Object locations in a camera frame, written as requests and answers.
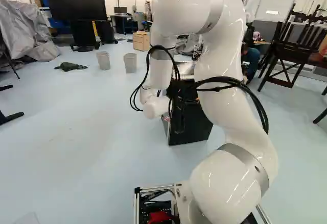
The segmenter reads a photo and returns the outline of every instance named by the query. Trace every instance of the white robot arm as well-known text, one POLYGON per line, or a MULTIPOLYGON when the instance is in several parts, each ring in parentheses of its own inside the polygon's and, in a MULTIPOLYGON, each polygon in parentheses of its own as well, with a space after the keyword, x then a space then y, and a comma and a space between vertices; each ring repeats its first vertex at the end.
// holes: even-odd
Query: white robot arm
MULTIPOLYGON (((241 0, 152 0, 152 9, 152 46, 172 51, 176 36, 202 34, 204 48, 195 67, 195 81, 221 76, 242 80, 240 52, 246 13, 241 0)), ((171 73, 170 56, 156 49, 150 57, 150 79, 141 89, 147 117, 168 110, 168 98, 155 94, 168 88, 171 73)), ((217 85, 226 84, 206 83, 200 88, 217 85)), ((241 89, 198 91, 198 95, 208 119, 224 129, 226 143, 193 170, 192 195, 211 223, 239 224, 276 177, 276 151, 241 89)))
POLYGON ((259 4, 260 0, 244 0, 246 22, 251 23, 254 21, 259 4))

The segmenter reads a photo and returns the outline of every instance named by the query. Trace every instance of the black monitor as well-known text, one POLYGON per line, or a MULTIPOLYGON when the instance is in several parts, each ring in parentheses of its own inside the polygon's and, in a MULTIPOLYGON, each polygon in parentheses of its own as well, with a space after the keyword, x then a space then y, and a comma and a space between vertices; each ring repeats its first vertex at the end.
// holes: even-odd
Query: black monitor
POLYGON ((114 7, 113 10, 115 13, 127 13, 127 7, 114 7))
POLYGON ((56 20, 106 20, 104 0, 48 0, 56 20))

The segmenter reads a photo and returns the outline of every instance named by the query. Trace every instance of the cable bundle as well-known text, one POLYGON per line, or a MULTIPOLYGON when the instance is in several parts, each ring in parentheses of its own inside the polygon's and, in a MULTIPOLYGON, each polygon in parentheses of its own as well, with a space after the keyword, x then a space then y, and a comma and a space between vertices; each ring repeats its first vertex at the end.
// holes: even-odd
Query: cable bundle
MULTIPOLYGON (((163 47, 161 45, 153 46, 148 51, 148 54, 147 54, 147 58, 146 58, 147 72, 145 74, 145 77, 144 77, 143 81, 138 85, 138 87, 132 92, 132 95, 131 95, 131 97, 129 99, 130 106, 135 111, 143 111, 142 109, 139 109, 135 104, 136 95, 137 95, 138 91, 141 89, 141 87, 143 86, 143 84, 145 83, 145 81, 146 81, 146 79, 148 77, 149 69, 150 69, 150 55, 157 49, 163 50, 169 55, 170 59, 173 62, 173 69, 174 69, 174 72, 175 72, 176 81, 180 82, 180 74, 179 74, 179 71, 178 71, 178 67, 177 67, 177 65, 175 63, 175 60, 174 60, 173 56, 168 52, 168 49, 166 49, 165 47, 163 47)), ((221 91, 223 89, 228 89, 228 88, 232 88, 232 87, 238 87, 242 91, 244 91, 244 92, 246 92, 246 93, 248 93, 250 95, 250 97, 252 98, 253 103, 254 103, 254 105, 255 105, 258 113, 259 113, 259 117, 260 117, 260 120, 261 120, 261 123, 262 123, 262 127, 263 127, 264 131, 268 134, 268 131, 269 131, 268 117, 267 117, 267 114, 266 114, 266 111, 265 111, 264 107, 260 103, 257 96, 246 85, 242 84, 241 81, 239 81, 239 80, 237 80, 235 78, 226 77, 226 76, 212 77, 212 78, 208 78, 208 79, 205 79, 205 80, 195 82, 190 87, 188 87, 185 90, 185 92, 183 92, 183 94, 181 94, 181 96, 179 96, 178 90, 173 94, 173 96, 169 100, 169 105, 168 105, 168 107, 169 107, 169 109, 168 109, 169 118, 172 119, 172 114, 171 114, 171 105, 172 105, 172 103, 174 103, 176 105, 176 107, 180 110, 179 111, 180 116, 179 116, 179 118, 177 119, 177 122, 174 125, 175 132, 176 133, 182 133, 184 131, 184 129, 185 129, 185 121, 184 121, 184 118, 183 118, 183 110, 184 110, 184 107, 186 106, 187 97, 185 95, 187 95, 188 91, 192 91, 193 89, 196 89, 197 91, 202 91, 202 92, 212 92, 212 91, 219 92, 219 91, 221 91), (198 89, 199 86, 201 86, 203 84, 206 84, 206 83, 225 83, 225 84, 228 84, 228 85, 223 86, 223 87, 217 86, 217 87, 209 88, 209 89, 198 89)))
POLYGON ((162 45, 155 45, 155 46, 151 47, 149 49, 148 54, 147 54, 147 57, 146 57, 146 61, 147 61, 147 72, 145 73, 144 79, 139 84, 139 86, 137 86, 137 88, 132 92, 131 97, 129 99, 129 104, 132 107, 132 109, 134 109, 135 111, 138 111, 138 112, 142 112, 143 110, 137 107, 136 102, 135 102, 136 101, 136 96, 137 96, 137 93, 139 92, 139 90, 141 89, 141 87, 144 85, 145 81, 148 78, 149 69, 150 69, 150 55, 155 50, 157 50, 157 49, 160 49, 162 51, 165 51, 169 55, 170 59, 173 62, 173 69, 174 69, 174 72, 175 72, 176 80, 180 81, 180 74, 179 74, 178 67, 177 67, 177 65, 175 63, 175 60, 174 60, 173 56, 169 53, 168 49, 165 48, 165 47, 163 47, 162 45))

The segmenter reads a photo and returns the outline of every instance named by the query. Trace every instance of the floor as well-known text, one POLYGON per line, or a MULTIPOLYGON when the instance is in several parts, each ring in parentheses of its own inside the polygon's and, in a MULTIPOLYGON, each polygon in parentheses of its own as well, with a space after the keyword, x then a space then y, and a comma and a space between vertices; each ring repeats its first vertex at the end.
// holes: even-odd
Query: floor
MULTIPOLYGON (((207 142, 168 147, 159 119, 129 107, 129 96, 145 73, 145 52, 132 43, 101 46, 111 70, 101 71, 95 51, 31 63, 0 76, 14 88, 0 94, 6 113, 25 116, 0 127, 0 223, 34 212, 40 224, 133 222, 133 189, 187 179, 207 154, 224 143, 214 127, 207 142), (123 55, 137 53, 137 73, 126 74, 123 55), (64 73, 63 61, 86 70, 64 73)), ((250 87, 259 86, 256 79, 250 87)), ((272 223, 326 223, 326 83, 299 77, 293 89, 267 83, 258 94, 279 155, 279 175, 263 199, 272 223)))

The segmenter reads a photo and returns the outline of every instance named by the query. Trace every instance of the person sitting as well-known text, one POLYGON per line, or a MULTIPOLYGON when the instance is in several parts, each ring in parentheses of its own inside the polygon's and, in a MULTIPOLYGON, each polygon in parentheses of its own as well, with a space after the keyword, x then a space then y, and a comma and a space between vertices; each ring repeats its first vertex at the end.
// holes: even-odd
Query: person sitting
POLYGON ((255 72, 258 69, 259 60, 260 52, 255 48, 250 48, 246 43, 243 42, 241 49, 241 63, 249 63, 249 66, 244 73, 248 80, 246 84, 249 84, 254 78, 255 72))

